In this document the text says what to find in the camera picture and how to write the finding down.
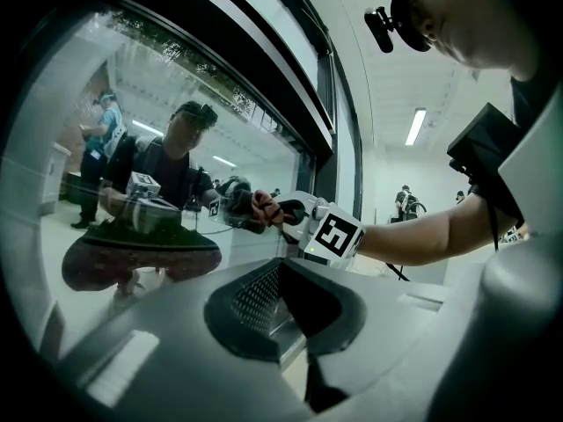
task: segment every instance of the glove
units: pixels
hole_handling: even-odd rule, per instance
[[[252,217],[266,227],[283,223],[284,213],[280,205],[265,191],[256,191],[252,196]]]

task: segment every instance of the shoe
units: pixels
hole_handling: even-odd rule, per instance
[[[90,222],[86,219],[80,219],[80,222],[71,223],[70,226],[73,229],[87,229],[88,227],[90,227]]]

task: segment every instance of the black camera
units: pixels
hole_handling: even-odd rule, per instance
[[[363,19],[373,37],[376,38],[377,45],[381,48],[381,51],[384,53],[392,52],[393,42],[388,32],[394,31],[394,27],[387,14],[385,14],[385,8],[383,6],[377,9],[368,8],[363,15]]]

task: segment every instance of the led light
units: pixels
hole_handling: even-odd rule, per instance
[[[236,164],[233,164],[233,163],[231,163],[230,161],[227,161],[226,159],[222,159],[222,158],[219,157],[219,156],[213,155],[213,159],[216,159],[217,161],[221,161],[221,163],[227,164],[227,165],[229,165],[230,167],[237,167]]]
[[[405,145],[414,145],[414,141],[416,141],[416,136],[419,135],[420,129],[422,128],[422,122],[424,122],[425,117],[426,109],[416,108],[414,112],[413,125],[411,126],[411,131],[406,138]]]
[[[131,120],[131,122],[133,123],[133,125],[137,125],[138,127],[141,127],[147,131],[150,131],[151,133],[154,133],[155,135],[164,135],[164,133],[162,131],[158,131],[157,129],[153,128],[153,127],[149,127],[148,125],[145,125],[141,122],[137,122],[136,120]]]

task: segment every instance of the man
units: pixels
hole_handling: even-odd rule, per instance
[[[416,197],[411,193],[411,189],[404,185],[401,188],[401,192],[395,197],[395,206],[397,207],[398,219],[392,222],[402,222],[410,221],[411,219],[416,219],[416,211],[409,211],[408,207],[412,205],[415,201],[418,201]]]
[[[152,176],[161,186],[159,196],[182,209],[192,198],[205,207],[219,197],[203,169],[190,167],[190,151],[216,124],[208,105],[190,101],[171,116],[164,137],[123,140],[104,172],[100,205],[115,220],[91,228],[67,251],[62,276],[75,290],[102,290],[118,284],[115,299],[131,296],[138,285],[137,269],[164,268],[171,281],[181,281],[214,270],[221,262],[217,245],[181,226],[164,227],[150,236],[131,229],[131,205],[126,195],[132,171]],[[279,206],[262,191],[247,193],[239,205],[253,219],[242,228],[282,221]]]
[[[556,9],[557,2],[392,0],[391,17],[401,38],[415,50],[424,52],[434,47],[475,69],[505,69],[511,75],[515,123],[528,130],[560,80],[560,44],[543,48],[551,34],[546,28],[553,31],[552,18],[559,14],[546,8],[551,5]],[[495,206],[499,233],[522,222],[519,212],[509,211],[502,201],[489,197]],[[492,241],[487,204],[479,196],[477,183],[472,193],[449,211],[368,227],[359,252],[386,263],[420,266],[462,255]]]
[[[80,125],[86,140],[86,149],[80,164],[80,222],[72,223],[75,229],[87,229],[96,220],[98,210],[99,179],[113,154],[117,143],[125,132],[121,122],[121,110],[113,91],[102,91],[94,104],[100,105],[104,113],[96,127]]]

